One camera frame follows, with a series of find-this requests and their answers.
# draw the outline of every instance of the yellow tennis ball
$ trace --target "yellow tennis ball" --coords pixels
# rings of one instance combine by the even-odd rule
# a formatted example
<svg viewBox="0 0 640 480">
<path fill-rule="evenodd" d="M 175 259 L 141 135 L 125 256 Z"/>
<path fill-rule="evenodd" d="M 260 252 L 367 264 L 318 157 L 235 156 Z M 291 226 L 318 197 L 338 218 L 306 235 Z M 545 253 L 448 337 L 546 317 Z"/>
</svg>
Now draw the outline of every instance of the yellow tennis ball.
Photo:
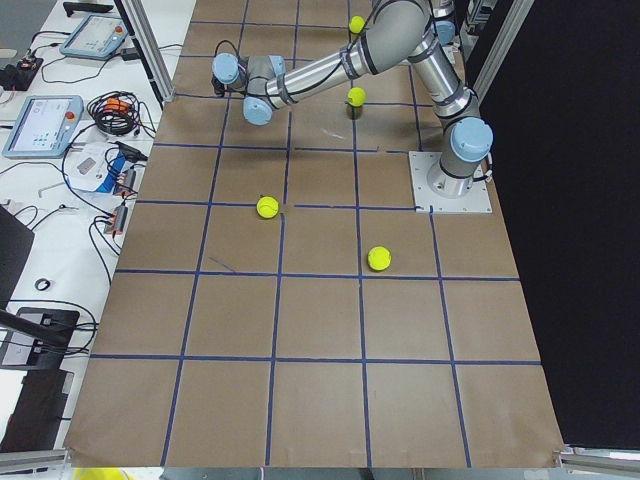
<svg viewBox="0 0 640 480">
<path fill-rule="evenodd" d="M 273 197 L 262 197 L 256 204 L 256 210 L 262 218 L 273 218 L 280 211 L 280 204 Z"/>
<path fill-rule="evenodd" d="M 353 87 L 347 94 L 347 103 L 352 107 L 361 107 L 367 101 L 367 92 L 364 88 Z"/>
<path fill-rule="evenodd" d="M 351 17 L 351 21 L 349 22 L 349 31 L 353 34 L 358 34 L 364 28 L 364 18 L 360 15 L 355 15 Z"/>
<path fill-rule="evenodd" d="M 391 265 L 391 252 L 385 247 L 373 247 L 367 255 L 367 263 L 371 270 L 382 272 Z"/>
</svg>

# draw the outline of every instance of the power strip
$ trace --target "power strip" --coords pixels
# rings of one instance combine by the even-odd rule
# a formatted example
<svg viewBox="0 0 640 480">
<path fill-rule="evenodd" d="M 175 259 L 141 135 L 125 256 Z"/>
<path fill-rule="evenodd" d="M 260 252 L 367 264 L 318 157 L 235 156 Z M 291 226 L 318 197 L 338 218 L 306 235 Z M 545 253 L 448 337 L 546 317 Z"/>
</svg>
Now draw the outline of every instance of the power strip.
<svg viewBox="0 0 640 480">
<path fill-rule="evenodd" d="M 42 58 L 23 58 L 15 66 L 7 65 L 0 70 L 0 85 L 7 91 L 26 92 L 43 63 Z"/>
</svg>

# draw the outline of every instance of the floor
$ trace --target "floor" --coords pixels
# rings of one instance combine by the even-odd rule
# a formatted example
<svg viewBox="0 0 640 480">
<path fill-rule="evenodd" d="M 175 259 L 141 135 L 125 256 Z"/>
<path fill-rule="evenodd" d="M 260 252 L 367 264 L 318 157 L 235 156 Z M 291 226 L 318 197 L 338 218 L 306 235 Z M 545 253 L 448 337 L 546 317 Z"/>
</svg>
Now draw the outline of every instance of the floor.
<svg viewBox="0 0 640 480">
<path fill-rule="evenodd" d="M 493 214 L 414 211 L 407 152 L 441 132 L 410 69 L 355 81 L 359 112 L 344 85 L 264 127 L 213 97 L 220 40 L 295 68 L 369 10 L 199 0 L 66 440 L 76 465 L 551 465 L 562 439 L 495 190 Z M 281 214 L 260 219 L 260 195 Z"/>
</svg>

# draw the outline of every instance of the black panel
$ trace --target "black panel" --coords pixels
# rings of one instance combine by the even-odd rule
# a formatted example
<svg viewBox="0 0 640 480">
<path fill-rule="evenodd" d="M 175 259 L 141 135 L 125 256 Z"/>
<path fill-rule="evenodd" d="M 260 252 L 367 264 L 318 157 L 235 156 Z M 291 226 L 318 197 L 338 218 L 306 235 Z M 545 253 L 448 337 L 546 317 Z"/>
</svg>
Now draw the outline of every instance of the black panel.
<svg viewBox="0 0 640 480">
<path fill-rule="evenodd" d="M 63 370 L 27 372 L 0 444 L 1 453 L 53 449 L 67 402 L 68 374 Z"/>
<path fill-rule="evenodd" d="M 24 265 L 27 263 L 33 232 L 0 207 L 0 309 L 13 295 Z"/>
<path fill-rule="evenodd" d="M 640 448 L 640 2 L 535 2 L 482 104 L 564 440 Z"/>
</svg>

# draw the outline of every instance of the metal base plate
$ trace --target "metal base plate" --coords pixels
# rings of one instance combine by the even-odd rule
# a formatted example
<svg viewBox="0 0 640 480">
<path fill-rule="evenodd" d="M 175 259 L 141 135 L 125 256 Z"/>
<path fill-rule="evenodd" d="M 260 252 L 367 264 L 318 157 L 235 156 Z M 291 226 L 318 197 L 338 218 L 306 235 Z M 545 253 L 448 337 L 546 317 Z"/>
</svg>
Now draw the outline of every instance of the metal base plate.
<svg viewBox="0 0 640 480">
<path fill-rule="evenodd" d="M 429 213 L 491 213 L 491 202 L 484 181 L 475 182 L 464 197 L 451 200 L 435 193 L 427 185 L 427 172 L 440 160 L 441 152 L 409 152 L 411 167 L 411 183 L 413 184 L 413 201 L 416 211 Z M 475 176 L 483 175 L 478 166 Z"/>
</svg>

